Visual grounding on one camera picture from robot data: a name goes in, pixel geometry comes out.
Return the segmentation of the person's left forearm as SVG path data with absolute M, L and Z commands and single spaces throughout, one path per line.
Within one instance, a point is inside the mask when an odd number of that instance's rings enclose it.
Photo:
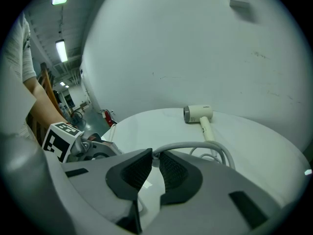
M 31 94 L 36 98 L 30 114 L 44 128 L 48 129 L 51 124 L 67 121 L 57 111 L 43 87 L 39 84 L 36 77 L 32 77 L 23 83 Z

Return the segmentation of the red fire extinguisher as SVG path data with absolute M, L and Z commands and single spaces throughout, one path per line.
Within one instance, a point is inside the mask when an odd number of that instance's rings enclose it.
M 107 109 L 101 110 L 101 114 L 102 114 L 103 119 L 106 121 L 109 127 L 112 127 L 114 124 L 116 124 L 116 122 L 111 117 L 109 110 Z

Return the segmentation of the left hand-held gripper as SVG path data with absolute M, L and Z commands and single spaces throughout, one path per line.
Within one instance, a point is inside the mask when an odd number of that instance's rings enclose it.
M 97 133 L 86 138 L 83 131 L 64 122 L 50 125 L 42 149 L 54 153 L 61 163 L 89 161 L 122 154 L 113 142 L 102 140 Z

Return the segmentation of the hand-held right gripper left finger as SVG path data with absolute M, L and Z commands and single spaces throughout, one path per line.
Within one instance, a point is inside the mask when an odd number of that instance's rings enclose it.
M 140 234 L 138 193 L 152 170 L 152 149 L 62 165 L 83 199 L 105 219 Z

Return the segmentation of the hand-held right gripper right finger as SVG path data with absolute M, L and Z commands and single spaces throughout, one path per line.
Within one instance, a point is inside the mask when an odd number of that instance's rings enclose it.
M 225 165 L 180 152 L 162 152 L 165 194 L 158 231 L 252 231 L 280 211 L 263 189 Z

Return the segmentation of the white hair dryer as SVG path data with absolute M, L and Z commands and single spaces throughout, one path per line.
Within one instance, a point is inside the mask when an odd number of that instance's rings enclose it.
M 213 117 L 212 107 L 209 105 L 192 105 L 183 108 L 185 123 L 199 123 L 206 141 L 215 141 L 210 121 Z

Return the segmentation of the grey striped shirt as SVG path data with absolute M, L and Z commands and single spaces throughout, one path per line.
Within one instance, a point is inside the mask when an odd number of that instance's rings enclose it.
M 4 41 L 0 64 L 10 68 L 22 85 L 36 78 L 30 49 L 30 28 L 23 12 L 16 18 Z

